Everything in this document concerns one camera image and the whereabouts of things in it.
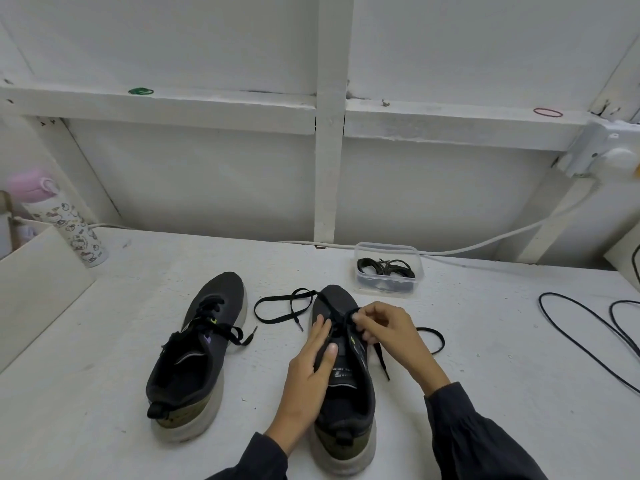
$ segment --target horizontal beam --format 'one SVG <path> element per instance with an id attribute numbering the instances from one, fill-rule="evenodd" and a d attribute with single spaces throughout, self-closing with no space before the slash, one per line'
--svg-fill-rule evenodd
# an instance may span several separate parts
<path id="1" fill-rule="evenodd" d="M 551 118 L 533 109 L 350 99 L 344 135 L 563 152 L 595 117 L 585 111 Z"/>
<path id="2" fill-rule="evenodd" d="M 315 133 L 315 96 L 204 89 L 155 89 L 152 95 L 134 96 L 127 90 L 59 84 L 21 87 L 0 81 L 0 114 Z"/>

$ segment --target shoe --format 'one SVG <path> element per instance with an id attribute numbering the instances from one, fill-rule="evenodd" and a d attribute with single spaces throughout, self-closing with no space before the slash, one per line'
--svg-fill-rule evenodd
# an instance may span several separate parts
<path id="1" fill-rule="evenodd" d="M 242 342 L 245 318 L 246 290 L 236 273 L 216 276 L 193 299 L 147 382 L 147 417 L 160 439 L 187 441 L 213 422 L 222 402 L 227 347 L 247 346 L 255 333 Z"/>
<path id="2" fill-rule="evenodd" d="M 341 476 L 363 471 L 376 452 L 376 396 L 367 344 L 351 320 L 357 310 L 358 304 L 346 290 L 329 285 L 318 293 L 311 314 L 312 324 L 318 315 L 332 322 L 331 333 L 316 356 L 316 370 L 327 345 L 338 345 L 329 387 L 310 430 L 311 453 L 320 468 Z"/>

